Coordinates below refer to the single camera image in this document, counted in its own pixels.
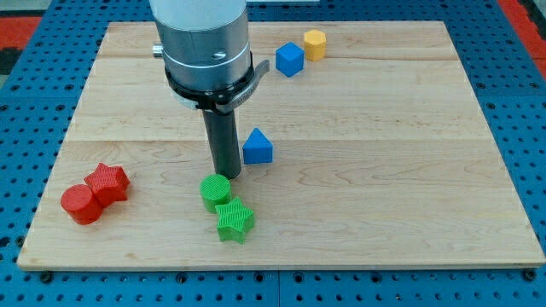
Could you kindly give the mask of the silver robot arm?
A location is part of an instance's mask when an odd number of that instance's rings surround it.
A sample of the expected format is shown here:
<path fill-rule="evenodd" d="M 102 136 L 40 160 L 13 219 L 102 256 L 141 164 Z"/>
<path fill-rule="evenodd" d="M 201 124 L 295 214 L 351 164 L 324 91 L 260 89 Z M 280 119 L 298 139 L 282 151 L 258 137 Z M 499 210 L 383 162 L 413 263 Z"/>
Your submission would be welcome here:
<path fill-rule="evenodd" d="M 254 75 L 246 0 L 150 0 L 173 95 L 190 109 L 226 103 Z"/>

